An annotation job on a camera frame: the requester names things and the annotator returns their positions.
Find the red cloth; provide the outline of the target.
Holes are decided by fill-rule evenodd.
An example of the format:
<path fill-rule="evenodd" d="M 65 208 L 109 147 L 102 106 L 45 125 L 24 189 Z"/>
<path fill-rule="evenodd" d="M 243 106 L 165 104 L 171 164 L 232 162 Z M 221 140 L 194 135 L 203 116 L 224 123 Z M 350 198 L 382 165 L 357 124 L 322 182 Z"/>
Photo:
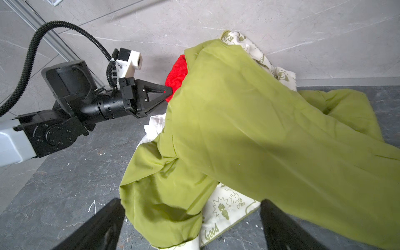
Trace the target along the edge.
<path fill-rule="evenodd" d="M 165 86 L 171 87 L 173 91 L 172 95 L 166 98 L 166 102 L 170 102 L 176 91 L 181 88 L 187 73 L 188 68 L 185 55 L 180 55 L 166 78 Z"/>

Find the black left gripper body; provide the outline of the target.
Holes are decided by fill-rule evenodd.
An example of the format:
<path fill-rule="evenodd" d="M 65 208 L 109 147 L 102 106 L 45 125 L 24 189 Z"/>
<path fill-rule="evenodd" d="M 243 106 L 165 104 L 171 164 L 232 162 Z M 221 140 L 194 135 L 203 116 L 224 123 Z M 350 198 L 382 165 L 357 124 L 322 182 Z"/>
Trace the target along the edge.
<path fill-rule="evenodd" d="M 125 111 L 136 118 L 147 117 L 146 103 L 148 102 L 148 84 L 144 80 L 134 78 L 119 78 Z"/>

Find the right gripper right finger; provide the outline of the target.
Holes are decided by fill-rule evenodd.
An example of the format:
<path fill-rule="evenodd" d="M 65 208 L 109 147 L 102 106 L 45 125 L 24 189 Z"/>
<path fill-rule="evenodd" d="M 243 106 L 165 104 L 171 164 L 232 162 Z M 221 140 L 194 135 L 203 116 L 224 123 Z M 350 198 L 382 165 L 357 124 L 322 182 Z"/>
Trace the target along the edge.
<path fill-rule="evenodd" d="M 269 250 L 326 250 L 272 201 L 263 200 L 260 217 Z"/>

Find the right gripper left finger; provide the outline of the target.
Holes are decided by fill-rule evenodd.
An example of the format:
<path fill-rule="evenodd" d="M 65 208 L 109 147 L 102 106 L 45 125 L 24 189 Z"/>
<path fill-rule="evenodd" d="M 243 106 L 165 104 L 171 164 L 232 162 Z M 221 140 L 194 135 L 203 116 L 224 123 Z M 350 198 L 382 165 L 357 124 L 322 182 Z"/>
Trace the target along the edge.
<path fill-rule="evenodd" d="M 63 240 L 55 250 L 115 250 L 125 219 L 121 199 L 115 198 Z"/>

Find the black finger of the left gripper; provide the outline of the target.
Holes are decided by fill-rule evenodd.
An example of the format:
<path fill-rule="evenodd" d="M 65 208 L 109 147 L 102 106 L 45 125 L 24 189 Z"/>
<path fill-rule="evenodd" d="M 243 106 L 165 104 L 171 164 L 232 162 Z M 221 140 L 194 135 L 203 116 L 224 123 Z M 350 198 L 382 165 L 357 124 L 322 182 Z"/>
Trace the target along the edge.
<path fill-rule="evenodd" d="M 136 80 L 136 107 L 140 114 L 148 114 L 172 95 L 172 88 L 148 81 Z"/>

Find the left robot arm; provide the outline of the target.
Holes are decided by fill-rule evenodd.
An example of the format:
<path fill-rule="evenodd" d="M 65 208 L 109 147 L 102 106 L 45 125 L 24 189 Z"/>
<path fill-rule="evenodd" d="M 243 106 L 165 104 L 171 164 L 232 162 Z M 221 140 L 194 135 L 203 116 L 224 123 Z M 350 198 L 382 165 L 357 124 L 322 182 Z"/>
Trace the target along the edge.
<path fill-rule="evenodd" d="M 111 93 L 96 90 L 84 60 L 46 68 L 43 78 L 57 109 L 47 109 L 1 122 L 1 166 L 41 158 L 70 147 L 97 123 L 132 115 L 143 118 L 172 95 L 168 86 L 121 78 Z"/>

